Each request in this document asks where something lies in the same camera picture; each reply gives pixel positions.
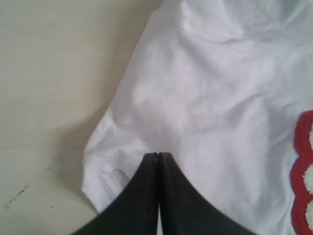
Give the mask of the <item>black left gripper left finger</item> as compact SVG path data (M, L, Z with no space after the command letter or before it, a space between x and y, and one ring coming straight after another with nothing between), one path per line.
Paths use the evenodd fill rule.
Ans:
M156 235L158 154L145 154L120 195L75 235Z

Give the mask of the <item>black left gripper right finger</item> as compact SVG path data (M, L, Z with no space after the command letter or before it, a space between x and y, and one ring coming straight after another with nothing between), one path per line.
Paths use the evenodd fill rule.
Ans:
M164 235L248 235L217 210L185 177L172 154L158 154L159 205Z

